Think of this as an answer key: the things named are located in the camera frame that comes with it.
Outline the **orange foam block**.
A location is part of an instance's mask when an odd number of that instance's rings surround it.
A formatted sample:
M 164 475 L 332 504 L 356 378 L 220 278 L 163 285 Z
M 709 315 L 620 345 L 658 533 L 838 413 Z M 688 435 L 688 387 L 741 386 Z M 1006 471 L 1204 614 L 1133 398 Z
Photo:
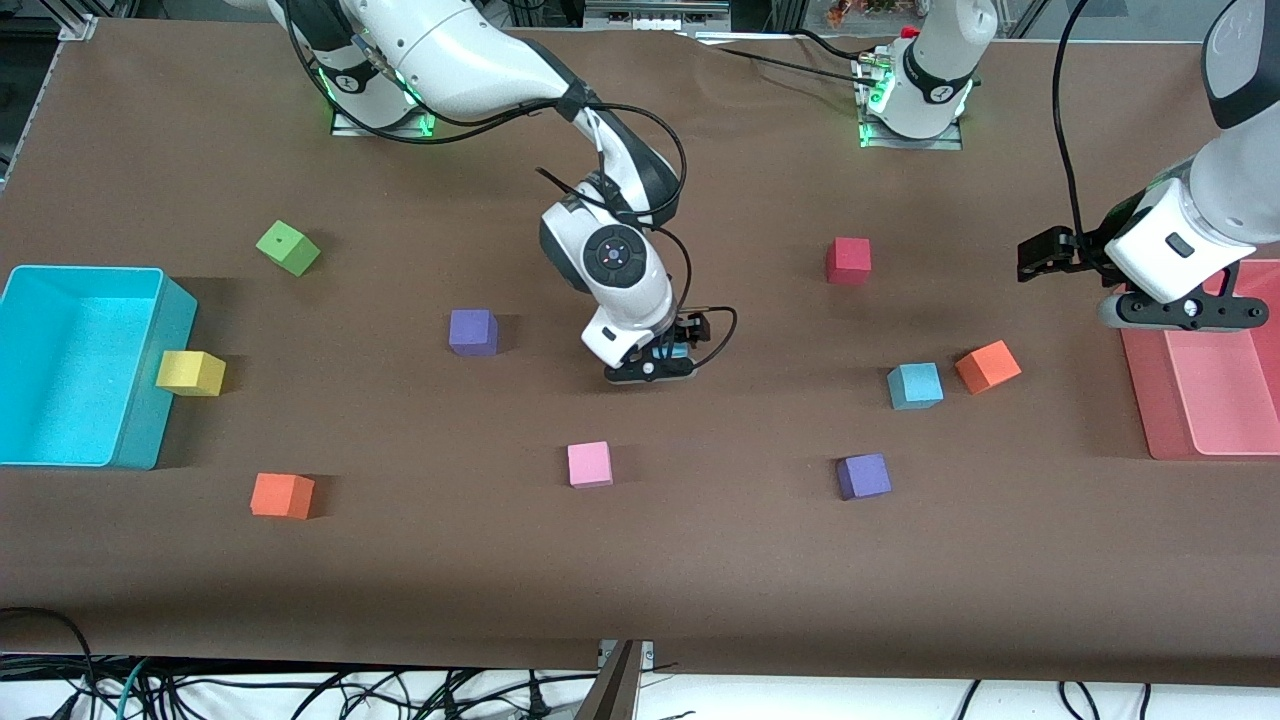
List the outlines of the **orange foam block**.
M 1021 374 L 1021 366 L 1002 340 L 975 348 L 955 363 L 970 395 L 979 395 Z
M 250 511 L 259 518 L 310 518 L 315 480 L 280 473 L 259 473 L 255 478 Z

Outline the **pink foam block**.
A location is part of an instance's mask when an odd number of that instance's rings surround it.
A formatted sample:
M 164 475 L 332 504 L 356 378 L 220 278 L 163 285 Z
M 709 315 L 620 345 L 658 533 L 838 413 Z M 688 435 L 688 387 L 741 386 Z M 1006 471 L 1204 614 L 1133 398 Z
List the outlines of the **pink foam block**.
M 613 484 L 611 447 L 605 441 L 570 445 L 566 452 L 571 487 L 584 489 Z

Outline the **red foam block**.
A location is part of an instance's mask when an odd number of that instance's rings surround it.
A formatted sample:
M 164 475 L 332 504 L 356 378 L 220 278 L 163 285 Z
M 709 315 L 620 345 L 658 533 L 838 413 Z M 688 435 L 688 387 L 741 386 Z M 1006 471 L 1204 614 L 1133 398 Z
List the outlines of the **red foam block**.
M 870 241 L 863 237 L 836 237 L 826 252 L 826 282 L 841 286 L 864 284 L 872 272 Z

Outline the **pink plastic bin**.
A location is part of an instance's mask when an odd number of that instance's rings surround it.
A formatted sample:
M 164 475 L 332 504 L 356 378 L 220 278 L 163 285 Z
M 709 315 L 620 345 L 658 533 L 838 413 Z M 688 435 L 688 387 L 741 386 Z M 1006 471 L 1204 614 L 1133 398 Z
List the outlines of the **pink plastic bin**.
M 1120 333 L 1157 460 L 1280 461 L 1280 259 L 1243 261 L 1236 290 L 1268 305 L 1262 327 Z

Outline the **purple foam block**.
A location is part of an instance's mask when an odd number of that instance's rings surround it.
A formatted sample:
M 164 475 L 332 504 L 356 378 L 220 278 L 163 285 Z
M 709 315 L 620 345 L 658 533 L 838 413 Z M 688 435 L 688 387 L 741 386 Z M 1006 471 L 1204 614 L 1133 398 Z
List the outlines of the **purple foam block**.
M 836 471 L 844 501 L 887 495 L 893 488 L 883 454 L 842 457 L 837 461 Z
M 457 307 L 451 311 L 448 345 L 463 357 L 490 357 L 499 348 L 499 322 L 486 307 Z

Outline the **brown table cover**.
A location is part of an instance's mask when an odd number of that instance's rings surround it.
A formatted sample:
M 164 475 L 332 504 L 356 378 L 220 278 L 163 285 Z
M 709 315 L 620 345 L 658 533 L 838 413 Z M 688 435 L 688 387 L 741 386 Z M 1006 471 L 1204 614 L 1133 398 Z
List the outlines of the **brown table cover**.
M 157 266 L 218 398 L 151 471 L 0 468 L 0 607 L 100 653 L 684 673 L 1280 685 L 1280 462 L 1157 462 L 1094 275 L 1019 284 L 1068 219 L 1053 45 L 997 44 L 959 152 L 863 149 L 835 82 L 677 35 L 538 41 L 690 159 L 691 301 L 740 313 L 691 380 L 609 386 L 538 219 L 593 151 L 554 113 L 421 149 L 335 138 L 274 24 L 114 20 L 58 59 L 0 196 L 19 264 Z M 256 243 L 284 222 L 302 277 Z M 870 241 L 860 286 L 826 282 Z M 448 345 L 457 307 L 499 322 Z M 970 395 L 1002 340 L 1021 374 Z M 893 410 L 888 373 L 945 398 Z M 613 484 L 570 486 L 605 441 Z M 887 495 L 844 501 L 842 457 Z M 250 511 L 259 473 L 310 518 Z

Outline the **grey power strip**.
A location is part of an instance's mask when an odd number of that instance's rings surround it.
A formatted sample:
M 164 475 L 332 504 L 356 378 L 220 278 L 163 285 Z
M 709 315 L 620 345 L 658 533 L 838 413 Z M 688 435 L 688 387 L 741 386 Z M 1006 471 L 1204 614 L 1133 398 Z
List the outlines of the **grey power strip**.
M 730 0 L 582 0 L 585 29 L 731 32 Z

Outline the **dark metal pole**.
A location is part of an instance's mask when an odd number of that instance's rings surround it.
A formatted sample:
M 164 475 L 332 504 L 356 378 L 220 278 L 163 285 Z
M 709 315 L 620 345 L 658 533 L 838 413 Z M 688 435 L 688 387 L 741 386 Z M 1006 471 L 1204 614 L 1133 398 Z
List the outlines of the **dark metal pole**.
M 618 641 L 608 664 L 599 671 L 573 720 L 634 720 L 640 682 L 643 641 Z

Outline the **green foam block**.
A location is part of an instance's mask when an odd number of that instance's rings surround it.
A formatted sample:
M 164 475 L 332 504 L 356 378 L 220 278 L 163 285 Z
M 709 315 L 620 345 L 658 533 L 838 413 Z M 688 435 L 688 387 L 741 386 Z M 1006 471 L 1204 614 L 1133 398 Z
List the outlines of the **green foam block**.
M 311 238 L 279 220 L 262 233 L 256 249 L 293 277 L 302 277 L 321 254 Z

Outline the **yellow foam block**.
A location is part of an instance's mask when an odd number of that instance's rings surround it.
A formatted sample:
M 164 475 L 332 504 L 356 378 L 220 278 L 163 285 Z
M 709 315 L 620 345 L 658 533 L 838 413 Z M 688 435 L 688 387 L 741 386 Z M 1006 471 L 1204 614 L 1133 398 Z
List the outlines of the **yellow foam block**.
M 211 354 L 192 350 L 165 351 L 155 386 L 184 397 L 218 397 L 227 363 Z

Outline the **cyan plastic bin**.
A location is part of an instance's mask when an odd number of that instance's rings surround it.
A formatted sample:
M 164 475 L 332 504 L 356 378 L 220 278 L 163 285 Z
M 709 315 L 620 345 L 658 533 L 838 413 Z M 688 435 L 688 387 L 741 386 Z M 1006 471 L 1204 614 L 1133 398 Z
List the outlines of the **cyan plastic bin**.
M 146 471 L 196 299 L 148 266 L 20 265 L 0 293 L 0 466 Z

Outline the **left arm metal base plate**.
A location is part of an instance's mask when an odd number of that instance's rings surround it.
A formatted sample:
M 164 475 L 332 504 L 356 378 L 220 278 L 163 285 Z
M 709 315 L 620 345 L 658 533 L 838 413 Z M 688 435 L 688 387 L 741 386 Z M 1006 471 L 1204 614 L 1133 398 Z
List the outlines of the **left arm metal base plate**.
M 963 133 L 959 123 L 952 122 L 936 137 L 909 138 L 895 133 L 879 119 L 867 118 L 859 122 L 859 143 L 864 149 L 959 151 L 963 149 Z

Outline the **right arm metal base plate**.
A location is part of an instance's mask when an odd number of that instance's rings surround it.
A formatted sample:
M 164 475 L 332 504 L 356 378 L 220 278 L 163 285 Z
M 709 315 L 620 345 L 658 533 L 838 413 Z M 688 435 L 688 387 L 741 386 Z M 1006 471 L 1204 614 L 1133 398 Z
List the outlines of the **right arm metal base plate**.
M 379 132 L 397 138 L 431 138 L 435 133 L 436 118 L 420 109 L 411 110 L 394 126 L 380 128 Z M 330 122 L 333 136 L 370 136 L 346 115 L 334 115 Z

